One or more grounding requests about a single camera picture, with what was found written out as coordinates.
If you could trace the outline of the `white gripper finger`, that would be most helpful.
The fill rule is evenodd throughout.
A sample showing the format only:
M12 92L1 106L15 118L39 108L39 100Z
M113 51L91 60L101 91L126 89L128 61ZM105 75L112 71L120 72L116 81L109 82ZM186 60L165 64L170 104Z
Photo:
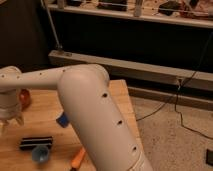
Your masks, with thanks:
M21 125L21 126L24 125L24 118L23 118L22 114L17 115L16 118L15 118L15 120L17 121L17 123L18 123L19 125Z
M0 134L3 134L3 133L4 133L5 128L6 128L6 124L0 122Z

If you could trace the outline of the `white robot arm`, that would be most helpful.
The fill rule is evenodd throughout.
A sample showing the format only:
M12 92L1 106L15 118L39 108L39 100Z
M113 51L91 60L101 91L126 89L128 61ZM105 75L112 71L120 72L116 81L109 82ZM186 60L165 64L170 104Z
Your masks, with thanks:
M55 90L97 171L153 171L109 91L109 74L97 64L33 72L0 69L0 120L21 117L19 90Z

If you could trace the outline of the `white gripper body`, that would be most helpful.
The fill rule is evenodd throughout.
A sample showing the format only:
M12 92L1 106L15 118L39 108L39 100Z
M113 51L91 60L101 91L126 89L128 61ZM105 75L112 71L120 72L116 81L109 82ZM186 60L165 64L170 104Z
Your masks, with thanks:
M19 95L20 90L0 92L0 121L3 123L7 124L9 120L22 114Z

